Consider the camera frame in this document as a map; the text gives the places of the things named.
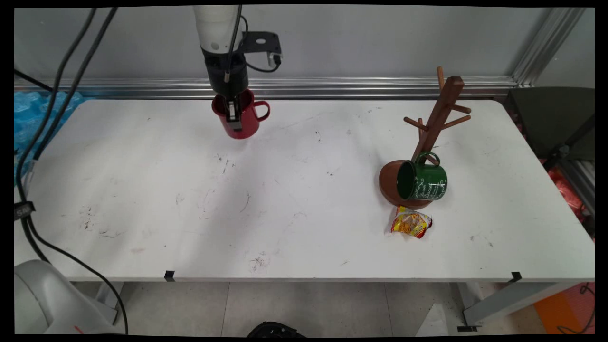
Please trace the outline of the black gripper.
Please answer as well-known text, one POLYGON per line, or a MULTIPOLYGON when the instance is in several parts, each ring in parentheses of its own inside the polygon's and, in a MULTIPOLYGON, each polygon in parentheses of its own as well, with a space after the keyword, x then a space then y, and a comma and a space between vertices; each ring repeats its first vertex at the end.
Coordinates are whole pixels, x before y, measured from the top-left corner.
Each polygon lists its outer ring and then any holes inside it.
POLYGON ((211 89, 226 98, 226 122, 230 130, 242 130, 242 108, 240 95, 249 87, 249 76, 245 54, 237 48, 232 57, 229 54, 215 54, 203 51, 204 63, 211 89))

